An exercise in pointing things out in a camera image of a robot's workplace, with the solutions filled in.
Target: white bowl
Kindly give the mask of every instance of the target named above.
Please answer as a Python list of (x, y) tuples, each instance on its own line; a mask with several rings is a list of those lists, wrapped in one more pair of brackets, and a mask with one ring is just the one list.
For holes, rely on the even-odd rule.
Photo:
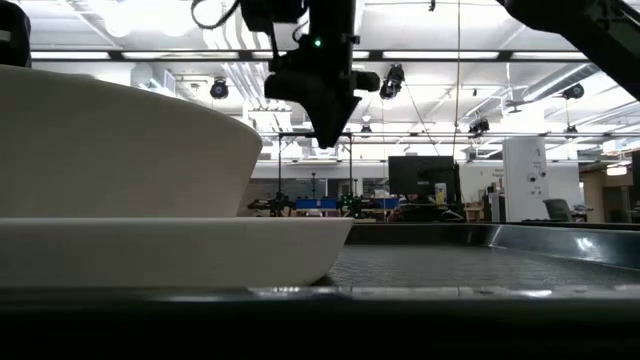
[(148, 91), (0, 66), (0, 217), (232, 217), (262, 141)]

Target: metal table surface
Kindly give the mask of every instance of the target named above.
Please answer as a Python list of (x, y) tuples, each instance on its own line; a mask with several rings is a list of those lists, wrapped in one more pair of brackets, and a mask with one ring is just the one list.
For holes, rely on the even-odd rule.
[(463, 245), (347, 245), (319, 285), (358, 287), (607, 286), (640, 283), (640, 271)]

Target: computer monitor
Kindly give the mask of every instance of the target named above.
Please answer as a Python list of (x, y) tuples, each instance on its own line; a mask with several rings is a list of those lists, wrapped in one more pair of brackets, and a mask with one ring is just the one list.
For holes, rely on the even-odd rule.
[(391, 194), (435, 195), (435, 184), (447, 184), (447, 201), (456, 199), (452, 156), (389, 156)]

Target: office chair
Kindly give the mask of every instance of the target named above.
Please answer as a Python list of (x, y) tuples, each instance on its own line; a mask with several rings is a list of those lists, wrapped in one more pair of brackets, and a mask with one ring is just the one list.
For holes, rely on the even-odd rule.
[(565, 199), (548, 199), (542, 202), (547, 207), (547, 213), (549, 213), (551, 221), (573, 222), (571, 209), (569, 209), (569, 204)]

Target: metal pole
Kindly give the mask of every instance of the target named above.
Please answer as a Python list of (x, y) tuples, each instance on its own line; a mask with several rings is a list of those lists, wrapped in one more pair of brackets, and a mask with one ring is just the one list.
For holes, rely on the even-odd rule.
[(353, 137), (349, 134), (349, 192), (353, 195)]
[(282, 194), (282, 135), (278, 135), (278, 193)]

